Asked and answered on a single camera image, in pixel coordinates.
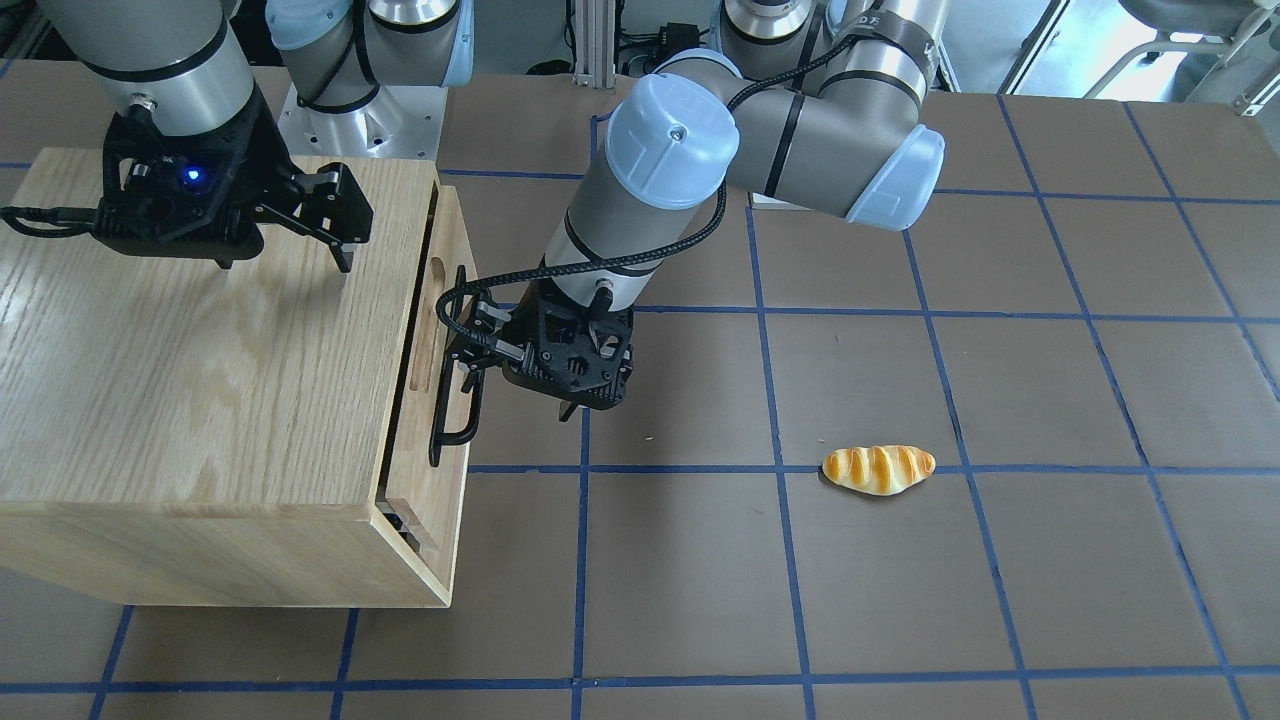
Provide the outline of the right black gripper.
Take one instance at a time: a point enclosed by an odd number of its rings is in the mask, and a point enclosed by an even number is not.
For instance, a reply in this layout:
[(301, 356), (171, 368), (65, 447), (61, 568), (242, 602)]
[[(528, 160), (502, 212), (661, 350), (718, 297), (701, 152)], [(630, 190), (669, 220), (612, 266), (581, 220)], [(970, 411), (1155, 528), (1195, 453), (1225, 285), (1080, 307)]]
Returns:
[(161, 135), (151, 111), (134, 106), (108, 126), (90, 233), (128, 256), (216, 259), (229, 272), (261, 254), (257, 223), (268, 223), (317, 240), (349, 273), (372, 219), (347, 164), (291, 174), (266, 105), (246, 105), (225, 124), (188, 136)]

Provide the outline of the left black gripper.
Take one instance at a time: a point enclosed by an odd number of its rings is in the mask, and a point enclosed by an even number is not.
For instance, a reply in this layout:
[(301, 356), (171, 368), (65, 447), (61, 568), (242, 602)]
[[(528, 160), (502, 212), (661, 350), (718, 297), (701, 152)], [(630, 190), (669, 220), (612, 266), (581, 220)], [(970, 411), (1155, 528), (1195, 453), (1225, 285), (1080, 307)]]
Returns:
[(466, 306), (453, 299), (444, 313), (445, 398), (456, 365), (465, 368), (461, 391), (479, 393), (484, 372), (503, 364), (509, 383), (561, 400), (561, 423), (580, 407), (604, 411), (625, 400), (634, 370), (631, 307), (612, 311), (602, 299), (581, 306), (554, 281), (534, 281), (511, 315), (492, 296)]

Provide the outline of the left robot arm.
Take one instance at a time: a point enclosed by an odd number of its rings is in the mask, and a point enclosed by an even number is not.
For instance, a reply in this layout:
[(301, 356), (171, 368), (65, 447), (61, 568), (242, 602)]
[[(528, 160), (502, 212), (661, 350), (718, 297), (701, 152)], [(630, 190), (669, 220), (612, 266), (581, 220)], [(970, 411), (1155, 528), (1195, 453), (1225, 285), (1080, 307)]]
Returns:
[(700, 243), (737, 187), (849, 223), (910, 227), (945, 138), (920, 120), (946, 1), (722, 1), (709, 49), (676, 53), (613, 110), (539, 266), (461, 281), (440, 392), (462, 366), (562, 401), (620, 404), (634, 307), (662, 261)]

